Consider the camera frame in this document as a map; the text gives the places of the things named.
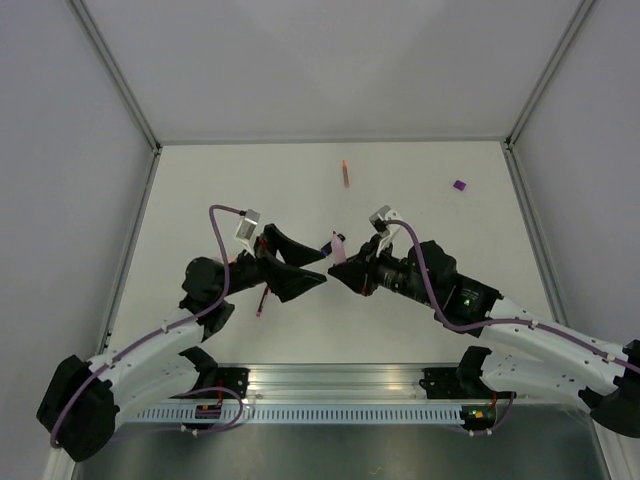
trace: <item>black joint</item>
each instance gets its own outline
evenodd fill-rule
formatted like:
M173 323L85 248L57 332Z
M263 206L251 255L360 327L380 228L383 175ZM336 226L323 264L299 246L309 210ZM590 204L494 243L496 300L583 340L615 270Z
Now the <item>black joint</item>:
M58 365L36 413L36 418L49 432L71 396L91 374L89 364L75 355ZM114 404L110 386L110 382L93 380L62 422L56 440L76 462L95 455L115 431L119 408Z
M491 389L480 380L482 364L490 354L491 350L488 348L469 347L458 365L456 377L470 398L491 398L493 395Z

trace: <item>gray wall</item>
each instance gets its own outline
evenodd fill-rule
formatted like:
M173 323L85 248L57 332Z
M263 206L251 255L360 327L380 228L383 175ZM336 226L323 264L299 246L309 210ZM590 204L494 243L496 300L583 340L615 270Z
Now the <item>gray wall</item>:
M0 478L40 478L35 412L97 346L151 161L63 0L0 6Z
M640 2L599 2L517 145L573 326L640 338Z

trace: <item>purple cable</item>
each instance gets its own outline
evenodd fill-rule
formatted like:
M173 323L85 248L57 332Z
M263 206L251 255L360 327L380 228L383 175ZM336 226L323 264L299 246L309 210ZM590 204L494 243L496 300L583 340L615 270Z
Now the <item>purple cable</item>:
M431 303L431 308L435 310L438 320L442 322L442 324L446 328L454 332L464 333L470 330L476 330L478 328L488 327L491 325L512 324L512 325L524 325L526 327L532 326L533 322L531 322L531 320L523 320L521 318L490 318L490 319L483 320L481 322L472 323L469 325L454 325L453 323L451 323L449 320L447 320L447 317L442 311L442 308L440 308L440 305L438 304L438 300L436 299L436 294L433 291L433 286L431 285L431 280L429 279L427 266L424 261L424 254L422 253L422 248L420 248L420 240L418 240L418 236L416 235L416 232L413 230L413 228L411 228L411 225L409 225L407 222L404 222L402 220L388 220L387 223L389 225L400 225L402 228L404 228L407 231L407 233L411 237L411 241L413 242L414 250L416 252L416 257L418 258L418 266L420 267L420 273L422 274L422 281L424 282L424 286L427 289L427 296L429 297L429 302ZM568 340L569 342L574 343L608 361L609 354L607 352L597 347L594 347L593 345L583 340L580 340L579 338L574 337L570 333L564 332L558 328L555 328L551 325L547 325L544 323L538 323L535 328L539 328L541 330L544 330L545 332L549 332L560 338L564 338L565 340ZM613 363L615 363L616 365L620 365L621 367L628 368L629 370L640 375L640 367L636 367L635 365L632 365L629 362L625 362L620 358L614 358Z
M222 254L222 264L224 265L224 286L222 288L222 293L220 294L220 297L218 297L218 300L216 300L210 307L205 308L204 310L202 310L199 313L196 313L195 315L191 315L190 317L183 318L182 320L178 320L177 322L173 322L173 323L169 324L167 326L167 332L169 330L173 330L174 328L181 327L182 325L185 325L186 323L189 323L189 322L192 322L194 320L197 320L201 316L204 316L207 313L211 312L212 310L218 308L218 306L224 300L224 297L227 296L227 292L229 291L229 261L227 260L227 251L224 248L224 243L222 241L222 235L220 235L220 229L218 228L218 224L217 224L216 218L214 216L214 211L215 210L223 210L225 212L235 213L236 215L242 215L242 211L240 211L238 209L235 209L235 208L226 207L224 205L211 205L211 207L209 207L209 218L211 219L211 226L213 227L213 233L216 236L216 240L218 241L218 246L220 247L220 253ZM129 345L128 347L123 349L120 353L115 355L113 357L113 363L115 364L115 363L119 362L125 356L127 356L129 353L131 353L133 350L138 348L140 345L145 344L146 342L148 342L152 338L155 338L158 335L161 335L163 333L165 333L165 331L163 329L161 329L161 328L159 328L158 330L154 330L154 331L152 331L150 333L147 333L144 337L139 338L138 340L133 342L131 345ZM93 372L82 383L82 385L80 385L80 388L78 388L78 390L76 390L76 392L71 396L71 398L69 399L67 404L64 406L64 408L62 409L62 412L60 412L60 415L58 416L58 420L56 420L56 423L53 426L53 429L51 430L51 437L49 438L49 444L53 448L59 448L59 445L58 445L58 442L57 442L58 432L60 431L60 427L62 426L62 422L64 422L64 419L69 414L69 411L71 410L73 405L76 403L78 398L80 398L80 395L82 395L82 392L84 392L87 389L87 387L91 384L91 382L93 382L96 378L98 378L100 375L102 375L102 373L104 371L106 371L108 368L109 368L109 366L105 364L105 365L102 365L101 367L99 367L95 372Z
M229 395L231 395L234 400L237 400L238 402L238 413L236 413L235 417L233 417L229 422L225 423L224 425L220 426L220 427L214 427L214 428L208 428L207 430L198 430L198 436L200 435L204 435L204 434L209 434L209 433L219 433L219 432L225 432L227 430L231 430L232 428L236 427L236 423L238 423L238 421L240 420L240 418L242 417L242 412L244 411L244 403L242 403L242 398L240 397L240 395L238 395L236 392L234 392L233 390L229 389L229 388L225 388L225 387L208 387L208 388L200 388L198 390L192 390L190 392L186 392L186 393L181 393L179 395L175 395L172 398L183 398L183 397L188 397L189 395L195 395L198 393L205 393L205 392L224 392L224 393L228 393ZM195 429L191 429L191 430L185 430L186 432L192 432ZM133 433L131 435L124 435L122 437L117 437L117 438L113 438L111 441L116 441L116 442L120 442L122 440L128 440L130 438L133 438L137 435L147 435L149 433L159 433L159 432L175 432L175 431L182 431L181 428L176 429L175 427L161 427L161 428L154 428L153 430L144 430L142 432L136 432Z

